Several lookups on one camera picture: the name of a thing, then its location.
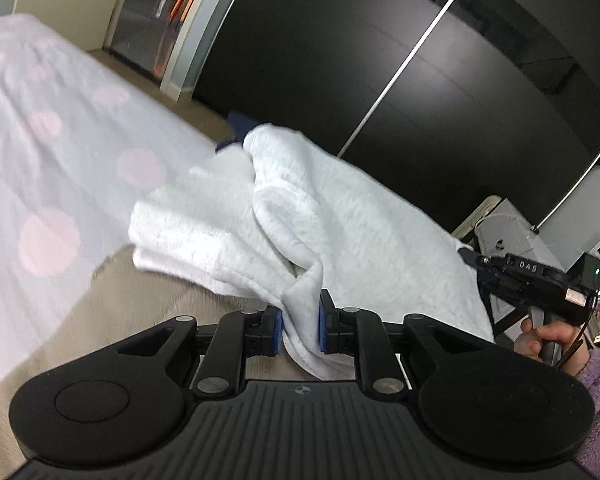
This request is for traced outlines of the white sweatshirt with navy collar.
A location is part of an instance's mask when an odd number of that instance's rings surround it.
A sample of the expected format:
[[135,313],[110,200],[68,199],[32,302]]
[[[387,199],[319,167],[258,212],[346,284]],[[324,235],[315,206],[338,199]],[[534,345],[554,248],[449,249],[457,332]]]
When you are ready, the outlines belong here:
[[321,292],[387,322],[422,313],[493,337],[458,239],[286,128],[254,128],[139,200],[129,236],[139,269],[278,307],[286,351],[323,380],[350,378],[353,362],[320,349]]

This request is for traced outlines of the black sliding wardrobe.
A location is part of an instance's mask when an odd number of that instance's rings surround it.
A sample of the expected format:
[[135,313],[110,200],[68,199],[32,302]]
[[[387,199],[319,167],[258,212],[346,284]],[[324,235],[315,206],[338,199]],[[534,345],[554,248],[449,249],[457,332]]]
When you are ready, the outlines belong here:
[[600,0],[234,0],[194,99],[302,132],[447,230],[600,164]]

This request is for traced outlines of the pink dotted bed sheet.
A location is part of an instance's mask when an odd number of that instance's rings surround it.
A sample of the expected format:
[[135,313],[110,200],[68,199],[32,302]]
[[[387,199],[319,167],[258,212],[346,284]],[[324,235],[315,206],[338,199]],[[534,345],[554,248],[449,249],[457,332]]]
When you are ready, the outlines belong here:
[[0,18],[0,381],[128,242],[135,203],[213,152],[36,18]]

